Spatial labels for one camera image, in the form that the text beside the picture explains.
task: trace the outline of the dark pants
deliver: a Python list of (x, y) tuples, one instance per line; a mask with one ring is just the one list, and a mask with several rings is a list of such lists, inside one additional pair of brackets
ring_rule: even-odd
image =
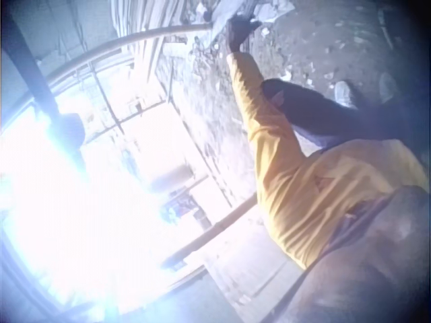
[(430, 111), (423, 98), (408, 105), (394, 99), (377, 108), (354, 110), (311, 89), (285, 82), (280, 87), (272, 81), (264, 82), (264, 93), (268, 85), (278, 87), (269, 96), (283, 89), (282, 112), (299, 135), (322, 149), (353, 139), (399, 139), (415, 154), (429, 149)]

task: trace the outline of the pole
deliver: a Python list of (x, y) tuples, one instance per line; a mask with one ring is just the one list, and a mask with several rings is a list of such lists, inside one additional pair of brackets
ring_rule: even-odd
[[(186, 34), (189, 32), (200, 32), (204, 30), (212, 29), (212, 24), (197, 24), (197, 25), (185, 25), (185, 26), (169, 26), (163, 28), (156, 28), (153, 30), (148, 30), (145, 32), (137, 32), (131, 35), (120, 37), (109, 42), (105, 42), (92, 50), (78, 56), (71, 61), (65, 63), (63, 66), (59, 67), (57, 70), (53, 71), (46, 77), (46, 82), (49, 85), (59, 81), (64, 76), (70, 74), (74, 70), (80, 68), (82, 65), (88, 64), (99, 57), (102, 57), (118, 48), (126, 46), (128, 44), (139, 42), (141, 40), (147, 40), (157, 37), (166, 37), (175, 34)], [(3, 119), (4, 129), (7, 128), (10, 123), (15, 120), (32, 101), (32, 94), (26, 93), (22, 98), (20, 98), (10, 109), (10, 113), (6, 114)]]
[(256, 193), (250, 196), (247, 200), (241, 203), (237, 208), (225, 216), (222, 220), (218, 221), (215, 225), (209, 228), (201, 236), (194, 239), (192, 242), (187, 244), (185, 247), (181, 248), (161, 264), (162, 268), (170, 268), (182, 261), (192, 252), (202, 248), (208, 242), (213, 240), (216, 236), (221, 234), (224, 230), (234, 224), (238, 219), (240, 219), (245, 213), (247, 213), (252, 207), (257, 204)]

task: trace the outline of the metal pipe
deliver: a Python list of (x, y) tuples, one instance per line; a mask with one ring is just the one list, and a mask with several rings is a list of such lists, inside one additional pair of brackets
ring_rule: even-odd
[[(119, 123), (120, 123), (120, 124), (123, 124), (124, 122), (127, 122), (127, 121), (129, 121), (129, 120), (131, 120), (131, 119), (135, 118), (136, 116), (139, 116), (139, 115), (143, 114), (144, 112), (150, 111), (151, 109), (156, 108), (156, 107), (158, 107), (158, 106), (161, 106), (161, 105), (163, 105), (163, 104), (165, 104), (165, 103), (166, 103), (166, 101), (165, 101), (165, 100), (162, 100), (162, 101), (160, 101), (160, 102), (158, 102), (158, 103), (155, 103), (155, 104), (153, 104), (152, 106), (149, 106), (148, 108), (146, 108), (145, 110), (141, 110), (141, 111), (135, 112), (135, 113), (131, 114), (130, 116), (128, 116), (128, 117), (126, 117), (126, 118), (124, 118), (124, 119), (120, 120), (120, 121), (119, 121)], [(100, 136), (104, 135), (105, 133), (107, 133), (107, 132), (109, 132), (109, 131), (113, 130), (113, 129), (114, 129), (114, 128), (116, 128), (116, 127), (117, 127), (117, 125), (116, 125), (116, 124), (114, 124), (113, 126), (107, 127), (107, 128), (105, 128), (103, 131), (100, 131), (99, 133), (94, 134), (94, 135), (93, 135), (93, 137), (89, 138), (89, 139), (84, 143), (84, 145), (87, 145), (87, 144), (91, 143), (92, 141), (95, 141), (98, 137), (100, 137)]]
[[(141, 40), (147, 40), (147, 39), (157, 38), (157, 37), (166, 37), (166, 36), (171, 36), (175, 34), (201, 32), (205, 30), (210, 30), (212, 29), (212, 27), (213, 27), (212, 23), (185, 25), (185, 26), (169, 26), (169, 27), (163, 27), (163, 28), (156, 28), (145, 32), (137, 32), (131, 35), (117, 38), (109, 42), (105, 42), (104, 44), (97, 46), (96, 48), (89, 50), (83, 55), (76, 57), (75, 59), (72, 59), (71, 61), (65, 63), (63, 66), (59, 67), (51, 74), (49, 74), (46, 77), (46, 82), (49, 85), (51, 85), (52, 83), (60, 80), (64, 76), (73, 72), (74, 70), (80, 68), (82, 65), (88, 64), (88, 62), (91, 62), (99, 57), (102, 57), (103, 55), (106, 55), (109, 52), (112, 52), (113, 50), (116, 50), (118, 48), (121, 48), (123, 46), (126, 46), (134, 42), (139, 42)], [(20, 115), (25, 110), (27, 105), (31, 103), (32, 98), (33, 98), (32, 94), (28, 92), (13, 105), (13, 107), (10, 109), (12, 111), (11, 114), (4, 116), (4, 128), (6, 128), (13, 120), (17, 118), (18, 115)]]
[(185, 247), (181, 248), (167, 259), (165, 259), (161, 267), (162, 268), (170, 268), (182, 261), (192, 252), (202, 248), (208, 242), (213, 240), (216, 236), (221, 234), (224, 230), (234, 224), (238, 219), (240, 219), (247, 211), (249, 211), (252, 207), (257, 204), (257, 195), (256, 193), (250, 196), (247, 200), (241, 203), (237, 208), (235, 208), (232, 212), (230, 212), (227, 216), (225, 216), (222, 220), (213, 225), (210, 229), (204, 232), (201, 236), (194, 239), (192, 242), (187, 244)]

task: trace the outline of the yellow shirt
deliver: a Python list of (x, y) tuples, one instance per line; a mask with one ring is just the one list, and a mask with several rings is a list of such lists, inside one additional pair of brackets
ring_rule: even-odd
[(227, 60), (255, 152), (257, 200), (267, 229), (302, 268), (317, 259), (341, 218), (359, 202), (403, 185), (429, 192), (423, 167), (398, 140), (354, 140), (305, 157), (284, 114), (263, 96), (263, 77), (252, 56), (235, 52)]

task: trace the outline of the debris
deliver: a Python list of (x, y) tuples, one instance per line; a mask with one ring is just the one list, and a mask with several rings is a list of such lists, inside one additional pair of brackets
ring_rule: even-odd
[(266, 36), (268, 36), (268, 35), (269, 35), (269, 29), (265, 27), (265, 28), (263, 28), (263, 29), (262, 29), (262, 32), (261, 32), (261, 33), (262, 33), (262, 36), (263, 36), (263, 37), (266, 37)]
[(365, 43), (365, 39), (360, 38), (360, 37), (354, 37), (353, 38), (356, 44), (364, 44)]
[(208, 11), (207, 8), (202, 4), (202, 2), (199, 2), (199, 4), (196, 7), (196, 14), (203, 16), (203, 14)]
[(334, 78), (334, 72), (327, 73), (327, 74), (323, 75), (323, 77), (325, 79), (331, 80)]
[(200, 83), (201, 83), (201, 81), (202, 81), (202, 76), (200, 76), (200, 75), (198, 75), (198, 74), (196, 74), (196, 73), (192, 73), (192, 77), (193, 77), (193, 79), (195, 79), (195, 80), (197, 81), (197, 83), (198, 83), (198, 84), (200, 84)]
[(286, 70), (286, 74), (282, 77), (280, 77), (285, 82), (290, 82), (292, 80), (292, 73), (290, 73), (288, 70)]
[(377, 11), (377, 18), (378, 18), (378, 22), (380, 24), (380, 27), (382, 28), (383, 35), (385, 36), (386, 41), (387, 41), (387, 43), (389, 45), (389, 48), (391, 50), (393, 50), (393, 43), (392, 43), (391, 37), (389, 36), (388, 30), (386, 28), (385, 13), (383, 12), (383, 9), (380, 8)]
[(295, 6), (289, 0), (273, 0), (273, 3), (257, 5), (255, 17), (261, 22), (273, 23), (277, 18), (295, 10)]

